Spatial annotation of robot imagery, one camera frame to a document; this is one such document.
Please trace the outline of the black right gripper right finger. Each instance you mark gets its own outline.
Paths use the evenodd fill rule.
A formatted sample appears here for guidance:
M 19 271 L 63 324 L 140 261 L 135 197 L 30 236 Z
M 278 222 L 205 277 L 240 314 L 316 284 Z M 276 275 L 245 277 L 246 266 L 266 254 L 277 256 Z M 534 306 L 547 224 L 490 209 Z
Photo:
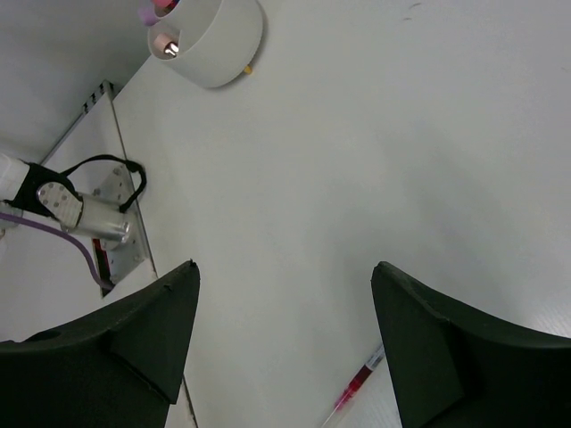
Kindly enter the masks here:
M 489 315 L 381 262 L 372 295 L 404 427 L 568 427 L 570 340 Z

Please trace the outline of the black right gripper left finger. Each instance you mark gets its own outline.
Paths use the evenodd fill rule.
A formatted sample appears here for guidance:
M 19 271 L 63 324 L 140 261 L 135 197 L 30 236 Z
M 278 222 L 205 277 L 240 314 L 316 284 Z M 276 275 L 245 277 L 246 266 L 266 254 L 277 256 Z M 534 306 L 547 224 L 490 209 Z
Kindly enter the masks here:
M 95 312 L 2 342 L 1 425 L 163 427 L 178 400 L 199 290 L 189 260 Z

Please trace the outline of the red refill pen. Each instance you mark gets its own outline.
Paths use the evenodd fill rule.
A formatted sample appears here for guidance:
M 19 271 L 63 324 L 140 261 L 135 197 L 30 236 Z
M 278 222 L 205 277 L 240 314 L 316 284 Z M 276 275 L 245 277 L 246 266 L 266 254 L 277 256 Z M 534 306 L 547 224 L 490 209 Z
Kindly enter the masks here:
M 331 414 L 321 425 L 321 428 L 336 427 L 346 413 L 351 408 L 353 401 L 371 374 L 376 370 L 379 363 L 385 358 L 385 346 L 380 343 L 377 349 L 371 354 L 368 360 L 351 379 L 343 390 L 343 393 L 336 400 Z

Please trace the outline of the pink white stapler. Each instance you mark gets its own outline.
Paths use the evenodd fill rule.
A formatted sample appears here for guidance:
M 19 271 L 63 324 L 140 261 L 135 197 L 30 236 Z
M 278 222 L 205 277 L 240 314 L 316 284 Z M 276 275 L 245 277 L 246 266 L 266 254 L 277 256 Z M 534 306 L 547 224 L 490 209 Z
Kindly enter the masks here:
M 178 56 L 178 42 L 169 34 L 158 34 L 153 40 L 153 46 L 169 58 L 176 58 Z

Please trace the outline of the purple clear highlighter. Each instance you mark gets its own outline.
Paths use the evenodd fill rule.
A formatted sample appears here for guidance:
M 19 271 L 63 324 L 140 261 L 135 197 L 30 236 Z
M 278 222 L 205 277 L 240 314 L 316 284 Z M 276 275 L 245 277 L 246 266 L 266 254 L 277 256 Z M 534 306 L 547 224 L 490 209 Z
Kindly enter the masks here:
M 153 4 L 141 6 L 137 11 L 137 15 L 139 20 L 141 20 L 146 27 L 152 27 L 160 21 L 160 18 L 155 13 Z

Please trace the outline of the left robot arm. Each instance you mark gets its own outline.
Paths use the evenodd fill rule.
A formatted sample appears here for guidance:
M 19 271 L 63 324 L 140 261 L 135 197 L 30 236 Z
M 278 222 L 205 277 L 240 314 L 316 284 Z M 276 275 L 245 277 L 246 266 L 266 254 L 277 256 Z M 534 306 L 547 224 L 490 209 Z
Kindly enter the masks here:
M 62 231 L 124 243 L 133 230 L 127 208 L 78 192 L 69 180 L 76 169 L 56 172 L 36 163 L 1 155 L 1 201 L 50 218 Z

